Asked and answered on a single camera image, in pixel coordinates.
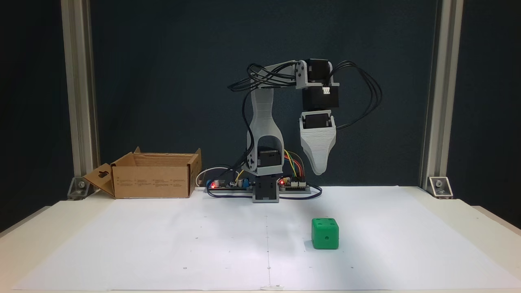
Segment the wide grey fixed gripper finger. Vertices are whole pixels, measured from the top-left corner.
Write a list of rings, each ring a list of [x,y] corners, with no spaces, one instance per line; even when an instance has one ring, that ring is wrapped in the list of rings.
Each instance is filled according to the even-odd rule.
[[[328,156],[336,143],[335,129],[301,129],[301,146],[308,157],[314,174],[327,169]]]

